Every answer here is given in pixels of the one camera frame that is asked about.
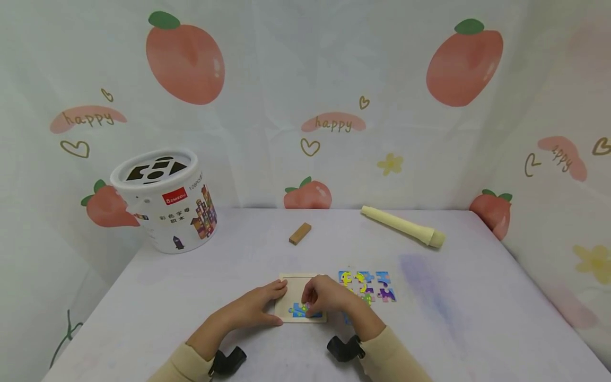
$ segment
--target white cylindrical container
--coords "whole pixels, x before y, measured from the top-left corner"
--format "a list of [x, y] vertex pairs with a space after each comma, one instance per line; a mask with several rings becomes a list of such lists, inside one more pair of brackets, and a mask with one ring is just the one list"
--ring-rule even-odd
[[161, 252], [190, 251], [216, 230], [212, 198], [197, 156], [190, 150], [139, 155], [114, 169], [111, 184]]

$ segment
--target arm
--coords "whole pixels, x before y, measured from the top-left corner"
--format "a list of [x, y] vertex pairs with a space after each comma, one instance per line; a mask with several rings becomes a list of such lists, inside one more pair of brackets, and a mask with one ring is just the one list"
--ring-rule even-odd
[[210, 381], [208, 375], [214, 356], [225, 336], [235, 329], [259, 325], [282, 325], [275, 315], [263, 312], [264, 306], [287, 292], [287, 282], [276, 280], [246, 293], [220, 308], [182, 343], [148, 382]]
[[322, 310], [346, 312], [365, 351], [360, 363], [373, 382], [431, 382], [418, 361], [369, 305], [329, 276], [312, 278], [305, 286], [301, 302], [311, 304], [306, 315]]
[[362, 341], [365, 357], [360, 364], [373, 382], [432, 382], [418, 361], [403, 346], [392, 329], [361, 299], [346, 314]]

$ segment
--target beige sleeve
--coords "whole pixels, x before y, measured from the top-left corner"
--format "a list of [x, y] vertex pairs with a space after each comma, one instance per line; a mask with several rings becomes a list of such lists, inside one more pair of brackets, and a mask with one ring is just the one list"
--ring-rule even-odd
[[373, 382], [432, 382], [388, 326], [360, 347], [365, 351], [360, 364]]
[[181, 343], [147, 382], [209, 382], [213, 362], [214, 358], [204, 361], [192, 347]]

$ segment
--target white curtain backdrop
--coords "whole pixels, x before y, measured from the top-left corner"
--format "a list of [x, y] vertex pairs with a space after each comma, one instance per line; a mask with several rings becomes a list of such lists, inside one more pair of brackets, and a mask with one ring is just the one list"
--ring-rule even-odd
[[101, 190], [170, 146], [220, 207], [472, 209], [609, 367], [610, 25], [606, 0], [7, 2], [0, 380], [87, 324], [145, 238]]

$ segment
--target black wrist strap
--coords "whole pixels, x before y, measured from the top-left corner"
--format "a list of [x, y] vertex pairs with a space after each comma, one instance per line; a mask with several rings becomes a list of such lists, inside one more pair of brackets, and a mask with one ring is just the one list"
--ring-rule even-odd
[[338, 362], [348, 362], [354, 357], [365, 357], [365, 350], [360, 347], [360, 338], [355, 335], [350, 338], [348, 343], [343, 343], [339, 337], [333, 337], [327, 344], [327, 350], [338, 360]]
[[208, 376], [213, 376], [215, 373], [220, 375], [231, 375], [242, 366], [244, 361], [246, 361], [246, 353], [238, 346], [233, 349], [229, 357], [225, 357], [225, 354], [221, 350], [217, 350]]

